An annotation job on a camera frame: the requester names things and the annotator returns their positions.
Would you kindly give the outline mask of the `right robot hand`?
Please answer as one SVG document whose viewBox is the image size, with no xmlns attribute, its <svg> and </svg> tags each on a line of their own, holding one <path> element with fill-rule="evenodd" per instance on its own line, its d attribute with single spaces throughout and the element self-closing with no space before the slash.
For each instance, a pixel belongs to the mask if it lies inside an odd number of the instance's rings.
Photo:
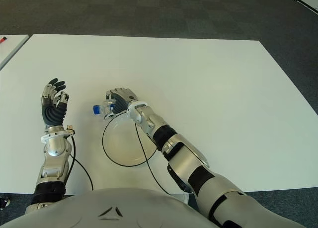
<svg viewBox="0 0 318 228">
<path fill-rule="evenodd" d="M 126 111 L 130 103 L 138 100 L 137 96 L 131 89 L 123 87 L 107 91 L 105 98 L 106 102 L 109 103 L 110 111 L 106 113 L 104 119 L 108 119 Z"/>
</svg>

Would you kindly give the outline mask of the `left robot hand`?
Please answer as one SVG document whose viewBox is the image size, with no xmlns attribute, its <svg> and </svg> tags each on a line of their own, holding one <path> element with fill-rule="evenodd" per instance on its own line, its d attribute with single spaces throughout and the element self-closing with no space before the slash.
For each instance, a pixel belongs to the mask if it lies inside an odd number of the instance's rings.
<svg viewBox="0 0 318 228">
<path fill-rule="evenodd" d="M 65 81 L 57 78 L 50 80 L 41 97 L 41 111 L 45 128 L 62 126 L 67 111 L 69 95 L 64 92 Z"/>
</svg>

